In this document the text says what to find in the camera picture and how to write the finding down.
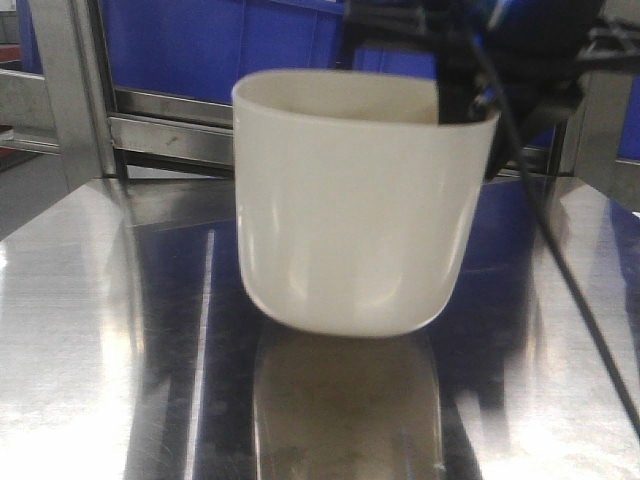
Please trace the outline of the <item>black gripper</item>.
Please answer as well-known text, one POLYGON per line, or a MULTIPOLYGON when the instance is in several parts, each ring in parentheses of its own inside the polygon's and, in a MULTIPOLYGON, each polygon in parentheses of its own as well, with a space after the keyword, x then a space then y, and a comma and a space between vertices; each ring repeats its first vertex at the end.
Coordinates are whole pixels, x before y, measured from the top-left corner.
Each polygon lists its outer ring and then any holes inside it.
MULTIPOLYGON (((440 124, 486 119, 477 76, 479 52, 497 76, 515 85, 509 97, 521 145, 538 135, 531 99, 544 89, 574 82, 590 72, 636 75, 639 25, 603 12, 601 1, 349 1, 343 15, 342 51, 385 47, 432 54, 436 60, 440 124)), ((484 180, 510 161, 513 145, 501 104, 484 180)))

